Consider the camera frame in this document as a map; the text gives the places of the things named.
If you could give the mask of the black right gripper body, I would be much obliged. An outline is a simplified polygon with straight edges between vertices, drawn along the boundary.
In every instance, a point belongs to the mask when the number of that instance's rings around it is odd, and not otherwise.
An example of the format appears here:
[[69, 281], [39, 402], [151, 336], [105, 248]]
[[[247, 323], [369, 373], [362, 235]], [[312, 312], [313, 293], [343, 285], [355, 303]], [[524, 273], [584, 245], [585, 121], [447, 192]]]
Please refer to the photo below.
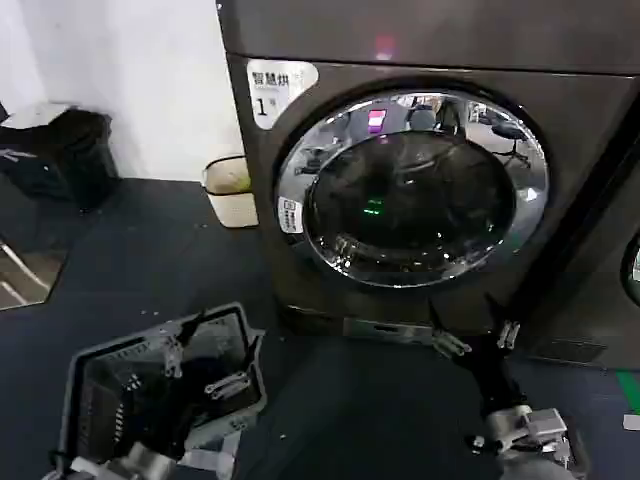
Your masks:
[[468, 370], [481, 396], [481, 415], [510, 409], [526, 403], [526, 396], [512, 377], [506, 359], [512, 350], [499, 346], [491, 334], [464, 337], [470, 347], [460, 357], [460, 366]]

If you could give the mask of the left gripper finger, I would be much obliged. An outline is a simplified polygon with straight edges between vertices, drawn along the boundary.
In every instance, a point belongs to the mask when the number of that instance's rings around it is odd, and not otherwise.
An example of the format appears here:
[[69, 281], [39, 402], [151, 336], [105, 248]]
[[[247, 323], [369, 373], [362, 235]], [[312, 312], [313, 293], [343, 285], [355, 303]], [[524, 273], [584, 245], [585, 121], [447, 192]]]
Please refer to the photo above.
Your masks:
[[226, 400], [249, 389], [252, 384], [251, 369], [255, 364], [262, 338], [262, 335], [256, 334], [239, 369], [214, 383], [207, 384], [204, 394], [211, 400]]
[[205, 312], [201, 311], [184, 322], [173, 322], [163, 333], [162, 352], [164, 372], [167, 378], [179, 379], [182, 377], [181, 364], [185, 350], [204, 320], [204, 316]]

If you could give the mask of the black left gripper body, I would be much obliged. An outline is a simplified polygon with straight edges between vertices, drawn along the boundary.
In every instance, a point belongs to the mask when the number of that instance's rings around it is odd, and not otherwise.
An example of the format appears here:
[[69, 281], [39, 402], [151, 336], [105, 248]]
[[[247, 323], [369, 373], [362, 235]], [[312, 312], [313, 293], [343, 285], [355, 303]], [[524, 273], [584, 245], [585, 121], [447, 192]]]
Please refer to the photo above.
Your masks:
[[219, 368], [190, 368], [180, 378], [158, 380], [151, 387], [144, 445], [169, 458], [182, 458], [194, 421], [211, 400], [208, 385], [221, 378]]

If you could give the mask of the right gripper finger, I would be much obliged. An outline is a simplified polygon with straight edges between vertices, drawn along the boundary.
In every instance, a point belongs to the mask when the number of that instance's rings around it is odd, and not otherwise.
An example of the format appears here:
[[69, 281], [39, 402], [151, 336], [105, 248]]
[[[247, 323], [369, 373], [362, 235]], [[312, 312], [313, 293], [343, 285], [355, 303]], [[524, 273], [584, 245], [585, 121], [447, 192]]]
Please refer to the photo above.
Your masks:
[[470, 353], [471, 347], [444, 327], [431, 299], [428, 300], [428, 308], [429, 319], [432, 323], [433, 347], [446, 358], [462, 357]]
[[499, 303], [492, 295], [486, 294], [485, 300], [493, 321], [491, 335], [495, 338], [497, 348], [512, 351], [521, 328], [520, 322], [507, 306]]

